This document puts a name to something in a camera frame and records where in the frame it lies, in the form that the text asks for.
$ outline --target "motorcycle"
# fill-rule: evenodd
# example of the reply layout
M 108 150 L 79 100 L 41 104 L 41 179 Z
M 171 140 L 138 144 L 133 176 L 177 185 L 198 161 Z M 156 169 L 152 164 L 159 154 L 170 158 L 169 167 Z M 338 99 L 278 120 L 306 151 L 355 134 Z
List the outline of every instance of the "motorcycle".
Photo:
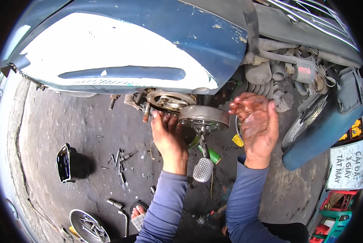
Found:
M 240 89 L 274 99 L 279 113 L 300 95 L 281 143 L 288 170 L 363 113 L 356 44 L 338 14 L 313 0 L 37 1 L 5 50 L 2 72 L 20 72 L 36 89 L 110 94 L 110 110 L 125 95 L 144 121 L 150 109 L 179 114 L 198 133 L 229 127 L 218 106 Z

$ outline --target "blue sleeve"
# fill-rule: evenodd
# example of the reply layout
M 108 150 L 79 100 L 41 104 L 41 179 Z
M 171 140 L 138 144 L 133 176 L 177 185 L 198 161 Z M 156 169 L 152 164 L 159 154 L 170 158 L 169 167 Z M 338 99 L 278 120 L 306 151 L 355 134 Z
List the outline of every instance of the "blue sleeve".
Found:
M 161 171 L 157 190 L 135 242 L 171 242 L 179 226 L 187 177 Z
M 266 169 L 249 169 L 244 166 L 246 155 L 238 157 L 237 179 L 227 202 L 226 224 L 232 243 L 283 243 L 272 235 L 258 219 L 260 199 L 265 184 Z

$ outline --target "sign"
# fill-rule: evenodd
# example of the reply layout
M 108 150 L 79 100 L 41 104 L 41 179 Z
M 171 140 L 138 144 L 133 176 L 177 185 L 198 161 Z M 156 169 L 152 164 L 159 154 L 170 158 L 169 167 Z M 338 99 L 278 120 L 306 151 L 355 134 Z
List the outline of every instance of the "sign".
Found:
M 330 149 L 330 175 L 327 189 L 363 188 L 363 141 Z

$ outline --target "yellow object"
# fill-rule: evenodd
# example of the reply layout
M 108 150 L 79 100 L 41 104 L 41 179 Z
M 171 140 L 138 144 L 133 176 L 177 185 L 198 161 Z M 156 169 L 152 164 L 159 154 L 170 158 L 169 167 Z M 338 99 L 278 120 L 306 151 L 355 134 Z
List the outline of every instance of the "yellow object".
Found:
M 345 133 L 338 141 L 347 139 L 347 133 Z
M 359 125 L 361 125 L 361 121 L 357 119 L 356 122 L 353 124 L 352 128 L 358 128 Z
M 72 226 L 70 226 L 70 227 L 69 227 L 69 230 L 70 230 L 70 232 L 71 232 L 72 234 L 74 234 L 74 235 L 76 235 L 77 237 L 79 237 L 79 238 L 80 238 L 80 236 L 76 233 L 76 231 L 73 229 L 73 227 L 72 227 Z
M 352 135 L 353 138 L 358 137 L 359 135 L 361 135 L 362 131 L 359 128 L 352 128 Z
M 238 134 L 234 135 L 233 139 L 231 139 L 235 144 L 237 144 L 240 147 L 244 146 L 244 142 L 242 139 L 238 136 Z

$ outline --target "hand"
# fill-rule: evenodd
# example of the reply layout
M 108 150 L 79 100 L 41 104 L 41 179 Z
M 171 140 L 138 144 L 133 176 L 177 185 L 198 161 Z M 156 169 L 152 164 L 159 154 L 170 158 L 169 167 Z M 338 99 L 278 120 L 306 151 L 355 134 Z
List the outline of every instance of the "hand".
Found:
M 229 114 L 238 115 L 244 141 L 244 165 L 252 169 L 268 167 L 270 154 L 279 137 L 279 118 L 274 101 L 253 93 L 241 93 L 230 103 Z
M 165 172 L 187 175 L 188 149 L 180 136 L 181 124 L 174 115 L 154 111 L 152 134 L 155 145 L 164 160 Z

